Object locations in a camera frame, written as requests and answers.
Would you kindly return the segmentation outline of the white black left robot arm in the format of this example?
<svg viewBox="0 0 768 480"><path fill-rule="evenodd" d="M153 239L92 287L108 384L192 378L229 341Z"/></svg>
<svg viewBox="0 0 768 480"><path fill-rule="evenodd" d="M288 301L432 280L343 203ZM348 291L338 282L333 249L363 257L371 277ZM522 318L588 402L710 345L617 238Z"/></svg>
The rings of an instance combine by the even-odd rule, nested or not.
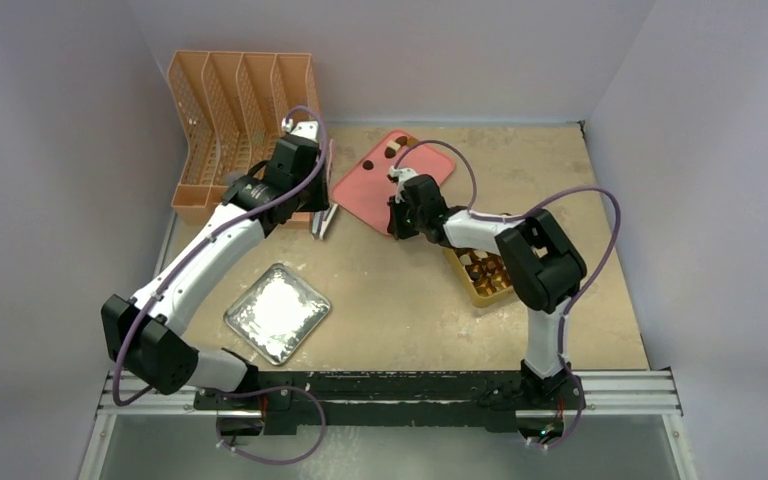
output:
<svg viewBox="0 0 768 480"><path fill-rule="evenodd" d="M232 408L252 405L258 369L227 350L201 350L183 335L219 281L246 253L296 212L328 207L331 142L326 134L283 135L265 172L235 180L207 224L147 285L128 297L111 295L101 307L110 358L111 395L126 406L151 391L169 395L184 386L218 391Z"/></svg>

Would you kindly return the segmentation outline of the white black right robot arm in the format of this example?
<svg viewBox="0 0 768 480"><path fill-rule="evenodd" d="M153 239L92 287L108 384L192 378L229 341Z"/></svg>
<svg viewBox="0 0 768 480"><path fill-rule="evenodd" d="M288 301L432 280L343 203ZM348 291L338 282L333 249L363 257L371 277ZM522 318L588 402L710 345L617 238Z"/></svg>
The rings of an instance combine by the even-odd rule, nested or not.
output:
<svg viewBox="0 0 768 480"><path fill-rule="evenodd" d="M536 407L556 399L571 374L566 355L567 314L587 273L577 249L545 209L521 220L480 218L448 206L436 180L410 168L392 168L396 193L387 202L387 232L398 240L419 234L451 250L497 255L528 314L521 392Z"/></svg>

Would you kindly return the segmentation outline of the pink plastic tray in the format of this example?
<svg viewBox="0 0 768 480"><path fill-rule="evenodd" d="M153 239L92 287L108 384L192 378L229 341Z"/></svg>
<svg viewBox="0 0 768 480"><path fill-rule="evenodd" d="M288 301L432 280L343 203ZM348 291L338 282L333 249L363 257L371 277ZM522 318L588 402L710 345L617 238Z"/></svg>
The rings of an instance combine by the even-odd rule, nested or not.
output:
<svg viewBox="0 0 768 480"><path fill-rule="evenodd" d="M387 150L389 141L406 136L408 143L393 152ZM404 130L388 132L358 163L335 183L331 198L343 209L382 235L388 235L389 208L387 201L396 193L396 185L387 178L388 169L398 157L418 139ZM442 184L455 170L454 161L432 146L419 146L400 163L419 174L431 175Z"/></svg>

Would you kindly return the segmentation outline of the pink tongs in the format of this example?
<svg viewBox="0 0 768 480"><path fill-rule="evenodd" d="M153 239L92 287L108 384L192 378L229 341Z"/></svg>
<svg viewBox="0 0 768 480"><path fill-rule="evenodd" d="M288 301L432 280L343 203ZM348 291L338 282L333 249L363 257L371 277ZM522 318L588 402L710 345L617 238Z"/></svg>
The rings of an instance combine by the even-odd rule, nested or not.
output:
<svg viewBox="0 0 768 480"><path fill-rule="evenodd" d="M331 185L332 185L332 176L333 176L332 172L333 172L335 150L336 150L335 139L330 138L327 146L326 161L323 167L324 186L325 186L325 191L328 195L331 195Z"/></svg>

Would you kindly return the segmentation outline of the gold chocolate box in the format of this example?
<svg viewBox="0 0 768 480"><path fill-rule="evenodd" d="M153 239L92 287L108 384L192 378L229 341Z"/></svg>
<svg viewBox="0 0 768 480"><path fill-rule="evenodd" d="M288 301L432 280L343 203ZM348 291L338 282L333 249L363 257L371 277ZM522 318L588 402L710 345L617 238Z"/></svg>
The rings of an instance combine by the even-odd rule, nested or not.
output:
<svg viewBox="0 0 768 480"><path fill-rule="evenodd" d="M473 306L487 308L513 293L511 280L499 255L470 248L444 249L443 255Z"/></svg>

